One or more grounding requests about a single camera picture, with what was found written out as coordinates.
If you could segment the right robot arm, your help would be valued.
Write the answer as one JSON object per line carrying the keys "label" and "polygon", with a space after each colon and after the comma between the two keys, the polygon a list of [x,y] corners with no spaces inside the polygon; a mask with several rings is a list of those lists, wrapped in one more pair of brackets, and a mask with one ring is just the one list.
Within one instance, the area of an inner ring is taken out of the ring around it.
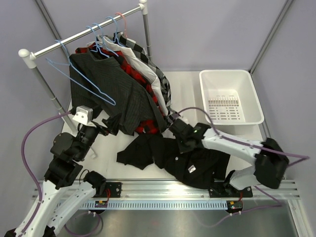
{"label": "right robot arm", "polygon": [[176,137],[180,151],[192,151],[205,148],[229,154],[249,163],[250,166],[230,173],[223,185],[224,192],[235,196],[248,186],[258,184],[270,189],[278,189],[289,159],[277,141],[267,138],[265,141],[252,141],[239,138],[204,123],[191,126],[176,119],[169,130]]}

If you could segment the plain black shirt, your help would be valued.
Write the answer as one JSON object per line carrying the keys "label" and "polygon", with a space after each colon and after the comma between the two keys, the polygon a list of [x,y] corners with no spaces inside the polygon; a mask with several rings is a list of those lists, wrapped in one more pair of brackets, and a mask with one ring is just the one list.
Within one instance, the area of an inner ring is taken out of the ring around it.
{"label": "plain black shirt", "polygon": [[154,163],[181,183],[207,190],[216,179],[226,178],[230,157],[230,154],[206,148],[180,153],[175,139],[141,134],[117,153],[117,162],[141,170]]}

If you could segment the dark pinstriped shirt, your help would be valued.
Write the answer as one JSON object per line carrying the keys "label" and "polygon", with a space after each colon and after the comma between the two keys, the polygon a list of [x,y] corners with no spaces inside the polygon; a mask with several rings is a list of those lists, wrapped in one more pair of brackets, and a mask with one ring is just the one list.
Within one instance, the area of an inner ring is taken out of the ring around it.
{"label": "dark pinstriped shirt", "polygon": [[[95,102],[95,107],[92,107],[95,118],[101,111],[105,111],[110,117],[120,115],[120,129],[127,135],[134,134],[140,122],[150,119],[158,122],[160,132],[166,130],[166,122],[155,103],[150,102],[150,95],[120,67],[114,57],[102,58],[92,52],[86,52],[72,54],[70,60],[81,73],[117,103],[116,106],[112,106],[73,82],[77,92]],[[69,74],[71,78],[97,93],[97,90],[71,67]]]}

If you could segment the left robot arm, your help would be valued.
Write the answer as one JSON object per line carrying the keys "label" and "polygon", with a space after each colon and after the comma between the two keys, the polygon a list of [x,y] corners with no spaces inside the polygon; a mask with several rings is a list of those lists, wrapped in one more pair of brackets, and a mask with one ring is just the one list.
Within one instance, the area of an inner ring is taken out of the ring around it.
{"label": "left robot arm", "polygon": [[60,199],[71,188],[83,166],[83,161],[99,134],[117,135],[118,117],[103,119],[103,125],[94,122],[83,125],[76,136],[67,132],[58,134],[51,148],[53,160],[37,184],[39,195],[28,215],[15,229],[6,232],[7,237],[55,237],[68,220],[91,198],[119,198],[121,183],[106,183],[106,178],[96,171],[88,172],[75,192],[63,203]]}

